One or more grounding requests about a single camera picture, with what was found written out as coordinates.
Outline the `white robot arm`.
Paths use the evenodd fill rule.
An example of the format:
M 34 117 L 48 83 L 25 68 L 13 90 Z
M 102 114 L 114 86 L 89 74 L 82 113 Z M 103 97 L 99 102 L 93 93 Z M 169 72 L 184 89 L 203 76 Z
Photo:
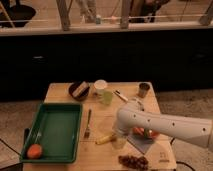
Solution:
M 142 103 L 129 100 L 116 113 L 114 131 L 127 136 L 133 127 L 156 131 L 213 152 L 213 120 L 156 114 L 142 110 Z

